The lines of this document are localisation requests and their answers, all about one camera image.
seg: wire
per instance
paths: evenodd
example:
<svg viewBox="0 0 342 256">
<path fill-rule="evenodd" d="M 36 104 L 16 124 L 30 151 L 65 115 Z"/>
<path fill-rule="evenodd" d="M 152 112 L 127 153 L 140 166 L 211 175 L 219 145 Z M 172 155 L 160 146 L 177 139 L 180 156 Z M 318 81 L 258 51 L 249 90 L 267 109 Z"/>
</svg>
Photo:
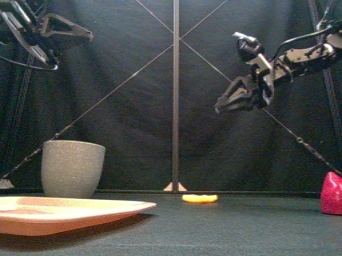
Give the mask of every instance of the wire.
<svg viewBox="0 0 342 256">
<path fill-rule="evenodd" d="M 29 69 L 38 70 L 38 71 L 56 71 L 58 69 L 58 65 L 53 65 L 52 68 L 42 68 L 42 67 L 29 66 L 24 63 L 13 61 L 13 60 L 2 57 L 2 56 L 0 56 L 0 60 L 2 60 L 5 62 L 9 62 L 10 64 L 17 65 L 20 67 L 29 68 Z"/>
</svg>

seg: gray cup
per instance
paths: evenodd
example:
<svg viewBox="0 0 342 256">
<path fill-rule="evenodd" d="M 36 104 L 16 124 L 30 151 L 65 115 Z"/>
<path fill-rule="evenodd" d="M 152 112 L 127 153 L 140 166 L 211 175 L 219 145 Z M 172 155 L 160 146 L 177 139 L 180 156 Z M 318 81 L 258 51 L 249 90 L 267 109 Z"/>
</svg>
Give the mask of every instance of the gray cup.
<svg viewBox="0 0 342 256">
<path fill-rule="evenodd" d="M 101 177 L 105 148 L 97 144 L 50 140 L 42 145 L 41 185 L 45 196 L 89 198 Z"/>
</svg>

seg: yellow object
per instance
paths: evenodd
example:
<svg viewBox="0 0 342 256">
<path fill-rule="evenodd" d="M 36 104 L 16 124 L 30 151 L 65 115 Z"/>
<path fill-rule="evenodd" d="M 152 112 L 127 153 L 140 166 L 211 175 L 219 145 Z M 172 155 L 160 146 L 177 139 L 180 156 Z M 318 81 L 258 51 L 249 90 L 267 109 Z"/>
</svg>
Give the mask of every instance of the yellow object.
<svg viewBox="0 0 342 256">
<path fill-rule="evenodd" d="M 181 200 L 188 203 L 207 204 L 217 201 L 217 195 L 195 195 L 185 194 L 181 196 Z"/>
</svg>

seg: dark gray table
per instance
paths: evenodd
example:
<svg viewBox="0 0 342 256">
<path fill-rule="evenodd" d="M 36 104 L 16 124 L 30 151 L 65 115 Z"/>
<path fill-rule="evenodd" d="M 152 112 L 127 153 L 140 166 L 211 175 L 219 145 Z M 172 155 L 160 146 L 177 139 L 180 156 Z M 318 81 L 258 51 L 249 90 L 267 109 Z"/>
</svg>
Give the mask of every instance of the dark gray table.
<svg viewBox="0 0 342 256">
<path fill-rule="evenodd" d="M 322 214 L 315 198 L 220 195 L 204 205 L 184 203 L 175 194 L 103 193 L 93 198 L 157 206 L 128 219 L 56 235 L 0 234 L 0 255 L 342 254 L 342 216 Z"/>
</svg>

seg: black fabric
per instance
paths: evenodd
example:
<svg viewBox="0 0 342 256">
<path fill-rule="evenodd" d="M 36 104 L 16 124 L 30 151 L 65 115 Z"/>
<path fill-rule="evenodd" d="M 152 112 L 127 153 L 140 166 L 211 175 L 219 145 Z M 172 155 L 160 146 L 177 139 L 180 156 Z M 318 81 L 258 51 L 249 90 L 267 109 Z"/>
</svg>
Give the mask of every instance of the black fabric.
<svg viewBox="0 0 342 256">
<path fill-rule="evenodd" d="M 312 32 L 307 1 L 180 1 L 176 172 L 172 5 L 167 0 L 50 2 L 48 11 L 89 29 L 95 39 L 62 54 L 57 72 L 32 73 L 13 156 L 2 173 L 109 95 L 60 137 L 105 146 L 100 189 L 161 190 L 177 175 L 188 190 L 319 191 L 327 167 L 266 113 L 213 111 L 229 80 L 248 72 L 232 33 L 255 36 L 271 56 L 286 39 Z M 322 73 L 276 88 L 267 110 L 339 166 Z M 41 186 L 40 155 L 10 180 L 16 187 Z"/>
</svg>

